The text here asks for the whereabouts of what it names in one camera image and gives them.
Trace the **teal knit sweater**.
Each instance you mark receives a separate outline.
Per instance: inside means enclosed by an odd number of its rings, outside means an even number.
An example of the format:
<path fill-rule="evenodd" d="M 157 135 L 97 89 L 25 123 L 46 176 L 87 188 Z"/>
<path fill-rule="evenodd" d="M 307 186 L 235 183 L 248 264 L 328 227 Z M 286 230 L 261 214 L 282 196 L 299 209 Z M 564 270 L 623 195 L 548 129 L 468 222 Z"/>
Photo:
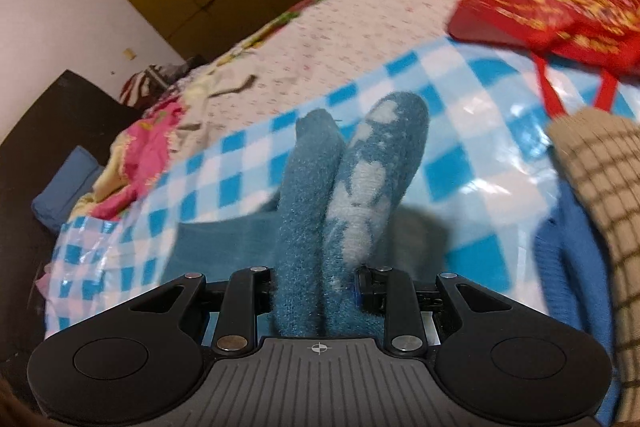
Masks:
<path fill-rule="evenodd" d="M 265 265 L 274 291 L 262 335 L 382 338 L 383 317 L 358 306 L 355 272 L 390 262 L 381 241 L 427 128 L 427 106 L 411 92 L 376 102 L 349 139 L 326 110 L 313 110 L 296 122 L 273 199 L 239 218 L 180 223 L 162 280 L 200 272 L 221 281 Z"/>

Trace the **blue white checkered plastic sheet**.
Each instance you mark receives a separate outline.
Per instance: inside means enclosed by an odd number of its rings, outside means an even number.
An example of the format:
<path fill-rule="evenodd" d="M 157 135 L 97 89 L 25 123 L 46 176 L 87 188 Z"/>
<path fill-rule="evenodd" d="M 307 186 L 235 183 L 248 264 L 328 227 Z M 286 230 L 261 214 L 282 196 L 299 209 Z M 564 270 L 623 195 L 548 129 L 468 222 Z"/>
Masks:
<path fill-rule="evenodd" d="M 599 74 L 555 60 L 546 73 L 568 113 L 593 106 Z M 394 92 L 422 98 L 428 128 L 421 164 L 381 241 L 385 265 L 427 281 L 437 261 L 542 309 L 532 245 L 555 206 L 558 174 L 536 65 L 521 53 L 443 38 L 177 162 L 118 221 L 66 222 L 53 251 L 47 334 L 166 283 L 180 223 L 239 218 L 273 199 L 300 118 L 324 109 L 349 139 Z"/>

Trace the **pink yellow quilt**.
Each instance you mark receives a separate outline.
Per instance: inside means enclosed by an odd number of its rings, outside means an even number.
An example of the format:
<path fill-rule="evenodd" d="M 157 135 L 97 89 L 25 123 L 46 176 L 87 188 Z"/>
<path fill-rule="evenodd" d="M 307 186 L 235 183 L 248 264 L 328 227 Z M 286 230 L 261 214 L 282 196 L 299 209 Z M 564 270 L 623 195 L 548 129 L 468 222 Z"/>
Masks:
<path fill-rule="evenodd" d="M 93 217 L 120 219 L 128 208 L 149 193 L 169 166 L 172 135 L 186 109 L 178 96 L 158 102 L 112 143 L 110 158 L 70 212 L 70 220 Z"/>

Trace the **blue knit garment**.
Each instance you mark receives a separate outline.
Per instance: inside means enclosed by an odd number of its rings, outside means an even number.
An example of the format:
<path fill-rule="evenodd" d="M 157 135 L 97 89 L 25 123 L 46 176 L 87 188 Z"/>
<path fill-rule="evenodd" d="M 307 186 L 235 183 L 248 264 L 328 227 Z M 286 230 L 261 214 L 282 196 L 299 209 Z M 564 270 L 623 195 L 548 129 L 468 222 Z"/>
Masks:
<path fill-rule="evenodd" d="M 533 252 L 550 317 L 598 340 L 609 357 L 615 336 L 608 247 L 570 184 L 535 233 Z"/>

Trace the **beige cloth garment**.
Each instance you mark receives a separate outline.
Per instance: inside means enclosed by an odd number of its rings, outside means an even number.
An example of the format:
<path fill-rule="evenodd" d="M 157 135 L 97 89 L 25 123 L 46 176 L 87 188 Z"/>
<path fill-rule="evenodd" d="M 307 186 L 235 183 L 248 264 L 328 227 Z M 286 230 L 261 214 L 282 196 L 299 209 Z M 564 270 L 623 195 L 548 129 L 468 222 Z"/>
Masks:
<path fill-rule="evenodd" d="M 252 62 L 201 68 L 182 91 L 184 113 L 175 129 L 175 144 L 179 148 L 208 147 L 227 127 L 224 108 L 229 98 L 241 93 L 257 77 L 257 67 Z"/>

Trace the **blue pillow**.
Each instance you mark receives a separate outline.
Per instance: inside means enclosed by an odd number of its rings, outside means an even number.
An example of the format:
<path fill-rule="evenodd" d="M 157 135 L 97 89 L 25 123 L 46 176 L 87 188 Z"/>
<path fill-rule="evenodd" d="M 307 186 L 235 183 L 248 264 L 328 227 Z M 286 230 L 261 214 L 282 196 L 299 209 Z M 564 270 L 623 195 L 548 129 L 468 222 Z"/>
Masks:
<path fill-rule="evenodd" d="M 82 195 L 92 190 L 103 167 L 88 150 L 76 146 L 49 184 L 32 201 L 32 213 L 51 233 L 58 234 Z"/>

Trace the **red white striped cloth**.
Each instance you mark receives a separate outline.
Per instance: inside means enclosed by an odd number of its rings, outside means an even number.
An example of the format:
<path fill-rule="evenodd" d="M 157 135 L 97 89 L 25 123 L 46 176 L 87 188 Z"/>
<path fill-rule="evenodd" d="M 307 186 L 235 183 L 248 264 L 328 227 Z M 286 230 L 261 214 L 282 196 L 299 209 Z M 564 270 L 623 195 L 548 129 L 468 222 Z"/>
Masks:
<path fill-rule="evenodd" d="M 152 107 L 170 88 L 175 87 L 190 69 L 191 67 L 186 63 L 149 65 L 125 82 L 120 90 L 118 101 L 123 106 L 143 112 Z"/>

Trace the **dark wooden headboard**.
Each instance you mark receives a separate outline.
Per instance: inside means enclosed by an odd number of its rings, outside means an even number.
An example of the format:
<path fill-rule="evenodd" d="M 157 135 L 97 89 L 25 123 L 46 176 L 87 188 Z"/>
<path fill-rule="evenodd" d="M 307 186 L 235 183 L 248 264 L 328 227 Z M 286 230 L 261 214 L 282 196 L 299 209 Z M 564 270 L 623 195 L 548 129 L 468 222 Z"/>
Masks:
<path fill-rule="evenodd" d="M 141 113 L 66 70 L 37 98 L 1 143 L 1 360 L 43 337 L 43 299 L 34 282 L 55 243 L 32 213 L 32 200 L 80 145 L 101 165 L 122 130 Z"/>

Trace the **beige checked knit garment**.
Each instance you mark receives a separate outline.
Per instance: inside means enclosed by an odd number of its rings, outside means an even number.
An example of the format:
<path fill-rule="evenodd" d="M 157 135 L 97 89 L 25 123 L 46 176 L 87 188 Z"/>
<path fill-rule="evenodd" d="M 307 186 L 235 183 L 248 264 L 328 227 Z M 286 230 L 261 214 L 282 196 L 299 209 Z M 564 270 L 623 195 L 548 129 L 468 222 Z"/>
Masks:
<path fill-rule="evenodd" d="M 602 234 L 613 283 L 622 401 L 616 426 L 639 424 L 639 124 L 593 107 L 550 122 L 556 159 Z"/>

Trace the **floral bed sheet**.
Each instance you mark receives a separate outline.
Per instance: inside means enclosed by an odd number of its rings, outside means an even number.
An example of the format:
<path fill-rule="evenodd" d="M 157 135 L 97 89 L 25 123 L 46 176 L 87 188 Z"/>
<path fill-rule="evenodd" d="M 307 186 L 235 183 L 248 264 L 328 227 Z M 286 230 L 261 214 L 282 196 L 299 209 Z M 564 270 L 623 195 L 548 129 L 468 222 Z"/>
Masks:
<path fill-rule="evenodd" d="M 458 0 L 305 0 L 212 64 L 252 62 L 258 77 L 224 108 L 217 139 L 344 86 L 420 43 L 441 37 Z M 179 148 L 174 159 L 206 147 Z"/>

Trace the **red gold plastic bag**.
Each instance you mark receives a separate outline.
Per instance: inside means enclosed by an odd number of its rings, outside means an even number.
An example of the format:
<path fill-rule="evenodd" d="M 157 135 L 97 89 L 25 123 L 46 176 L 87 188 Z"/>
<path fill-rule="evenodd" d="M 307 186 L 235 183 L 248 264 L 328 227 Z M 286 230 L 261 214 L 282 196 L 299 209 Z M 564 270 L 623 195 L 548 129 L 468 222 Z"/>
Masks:
<path fill-rule="evenodd" d="M 620 80 L 639 72 L 639 0 L 460 0 L 447 30 L 459 41 L 528 52 L 550 117 L 565 108 L 547 78 L 549 56 L 597 69 L 593 105 L 605 112 Z"/>

